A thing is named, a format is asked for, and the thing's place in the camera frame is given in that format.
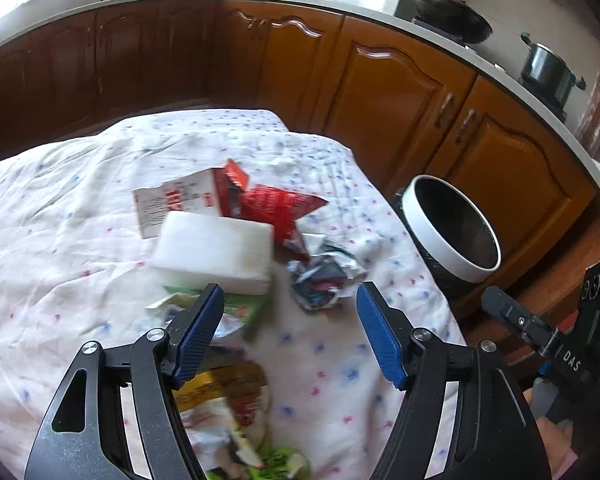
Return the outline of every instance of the pink sleeve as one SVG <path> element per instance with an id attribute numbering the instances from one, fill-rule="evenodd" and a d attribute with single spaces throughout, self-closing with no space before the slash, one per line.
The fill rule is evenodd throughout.
<path id="1" fill-rule="evenodd" d="M 562 462 L 560 469 L 558 469 L 558 472 L 552 476 L 552 480 L 557 480 L 564 475 L 567 469 L 570 468 L 577 459 L 578 456 L 573 451 L 570 451 L 567 456 L 564 457 L 564 461 Z"/>

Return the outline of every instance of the bed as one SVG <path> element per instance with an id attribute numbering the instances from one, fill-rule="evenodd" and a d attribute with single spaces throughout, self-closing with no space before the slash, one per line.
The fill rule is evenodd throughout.
<path id="1" fill-rule="evenodd" d="M 327 199 L 300 230 L 347 246 L 392 307 L 464 344 L 408 233 L 347 148 L 290 133 L 265 110 L 126 119 L 0 162 L 0 460 L 16 478 L 81 343 L 128 344 L 152 327 L 144 308 L 164 291 L 146 265 L 154 240 L 139 236 L 131 190 L 229 157 L 254 182 Z M 382 376 L 352 300 L 308 316 L 288 293 L 284 262 L 274 274 L 274 315 L 244 344 L 269 379 L 272 440 L 302 450 L 314 479 L 369 478 L 402 394 Z M 450 384 L 429 474 L 446 460 L 455 402 Z M 125 423 L 136 472 L 149 476 L 134 420 Z"/>

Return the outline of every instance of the metal screw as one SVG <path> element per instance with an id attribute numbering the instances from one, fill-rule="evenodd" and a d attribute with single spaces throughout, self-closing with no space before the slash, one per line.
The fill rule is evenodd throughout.
<path id="1" fill-rule="evenodd" d="M 82 353 L 83 354 L 93 354 L 98 349 L 98 343 L 95 341 L 89 341 L 82 345 Z"/>
<path id="2" fill-rule="evenodd" d="M 493 341 L 489 341 L 485 339 L 484 341 L 480 341 L 480 348 L 482 348 L 485 352 L 495 352 L 496 344 Z"/>
<path id="3" fill-rule="evenodd" d="M 429 332 L 429 330 L 426 328 L 417 328 L 413 331 L 413 336 L 418 341 L 428 341 L 431 339 L 431 332 Z"/>
<path id="4" fill-rule="evenodd" d="M 164 337 L 164 330 L 161 328 L 152 328 L 146 333 L 146 338 L 149 341 L 158 341 Z"/>

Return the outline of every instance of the cooking pot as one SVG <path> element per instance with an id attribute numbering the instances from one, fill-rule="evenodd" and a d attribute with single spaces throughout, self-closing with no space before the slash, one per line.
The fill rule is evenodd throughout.
<path id="1" fill-rule="evenodd" d="M 463 43 L 481 43 L 493 32 L 487 20 L 460 0 L 415 0 L 415 5 L 420 20 Z"/>
<path id="2" fill-rule="evenodd" d="M 571 89 L 587 88 L 584 78 L 577 79 L 573 71 L 555 52 L 540 43 L 532 43 L 528 32 L 522 32 L 520 38 L 529 46 L 525 65 L 520 77 L 560 109 L 569 98 Z"/>
<path id="3" fill-rule="evenodd" d="M 390 204 L 449 301 L 461 298 L 500 267 L 502 254 L 493 228 L 448 182 L 419 175 Z"/>

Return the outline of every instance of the white sponge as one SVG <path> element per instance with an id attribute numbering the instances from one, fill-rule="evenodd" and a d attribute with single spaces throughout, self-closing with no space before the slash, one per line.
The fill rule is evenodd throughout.
<path id="1" fill-rule="evenodd" d="M 171 211 L 149 263 L 162 284 L 265 294 L 271 282 L 273 226 L 235 218 Z"/>

